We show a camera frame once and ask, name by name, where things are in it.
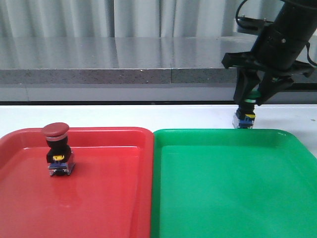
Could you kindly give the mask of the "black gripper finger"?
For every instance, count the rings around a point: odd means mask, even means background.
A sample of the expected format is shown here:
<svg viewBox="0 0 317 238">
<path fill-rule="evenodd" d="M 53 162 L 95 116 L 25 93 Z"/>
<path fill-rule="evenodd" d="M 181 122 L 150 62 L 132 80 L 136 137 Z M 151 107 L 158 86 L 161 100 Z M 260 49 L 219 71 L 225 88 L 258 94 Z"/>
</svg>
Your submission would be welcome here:
<svg viewBox="0 0 317 238">
<path fill-rule="evenodd" d="M 283 91 L 284 89 L 289 88 L 294 83 L 294 80 L 291 76 L 273 76 L 270 73 L 265 73 L 258 87 L 258 92 L 260 97 L 257 98 L 256 104 L 258 106 L 264 104 L 268 99 L 277 94 L 278 92 Z"/>
<path fill-rule="evenodd" d="M 254 103 L 259 93 L 254 88 L 260 83 L 258 71 L 254 69 L 237 68 L 237 83 L 234 93 L 234 102 L 238 105 Z"/>
</svg>

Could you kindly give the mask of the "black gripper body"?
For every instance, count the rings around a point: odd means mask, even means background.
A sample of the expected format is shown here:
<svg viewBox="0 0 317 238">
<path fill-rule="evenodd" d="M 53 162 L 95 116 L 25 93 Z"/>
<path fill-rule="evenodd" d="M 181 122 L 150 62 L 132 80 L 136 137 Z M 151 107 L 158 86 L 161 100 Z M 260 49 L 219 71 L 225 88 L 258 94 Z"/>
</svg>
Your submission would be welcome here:
<svg viewBox="0 0 317 238">
<path fill-rule="evenodd" d="M 302 74 L 309 77 L 314 68 L 297 57 L 316 30 L 316 22 L 239 21 L 237 31 L 257 35 L 249 52 L 225 53 L 221 63 L 268 72 L 274 76 Z"/>
</svg>

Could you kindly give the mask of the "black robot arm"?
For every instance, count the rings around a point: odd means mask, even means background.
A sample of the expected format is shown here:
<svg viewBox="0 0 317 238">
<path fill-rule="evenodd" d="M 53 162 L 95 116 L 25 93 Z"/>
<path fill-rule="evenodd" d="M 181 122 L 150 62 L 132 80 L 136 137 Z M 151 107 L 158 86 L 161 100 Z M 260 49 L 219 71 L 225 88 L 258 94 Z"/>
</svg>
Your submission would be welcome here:
<svg viewBox="0 0 317 238">
<path fill-rule="evenodd" d="M 238 29 L 257 34 L 249 52 L 226 53 L 222 64 L 237 68 L 234 102 L 241 110 L 252 110 L 293 84 L 292 76 L 309 77 L 311 61 L 297 57 L 317 28 L 315 0 L 286 0 L 276 19 L 271 21 L 235 16 Z"/>
</svg>

